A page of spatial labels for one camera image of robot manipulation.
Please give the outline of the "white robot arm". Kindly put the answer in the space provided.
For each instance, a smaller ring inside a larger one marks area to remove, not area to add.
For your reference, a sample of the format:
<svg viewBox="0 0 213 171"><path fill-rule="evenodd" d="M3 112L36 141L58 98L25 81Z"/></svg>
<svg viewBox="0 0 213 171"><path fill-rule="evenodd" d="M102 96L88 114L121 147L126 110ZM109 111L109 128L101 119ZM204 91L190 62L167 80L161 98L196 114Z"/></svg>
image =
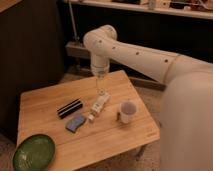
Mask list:
<svg viewBox="0 0 213 171"><path fill-rule="evenodd" d="M213 171L213 64L117 40L104 25L84 35L94 75L111 59L166 86L160 113L160 171Z"/></svg>

